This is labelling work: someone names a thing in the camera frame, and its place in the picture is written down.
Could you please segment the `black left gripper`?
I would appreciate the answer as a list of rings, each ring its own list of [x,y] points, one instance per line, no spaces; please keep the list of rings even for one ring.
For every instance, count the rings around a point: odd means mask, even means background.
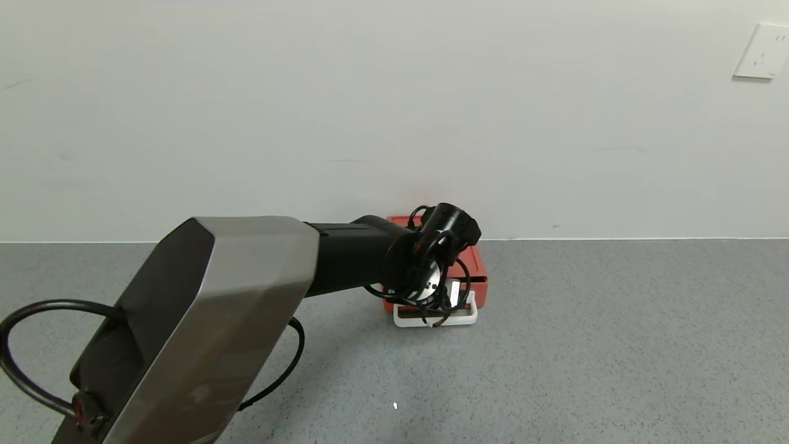
[[[443,287],[442,309],[458,310],[465,306],[465,289],[460,280],[447,279]]]

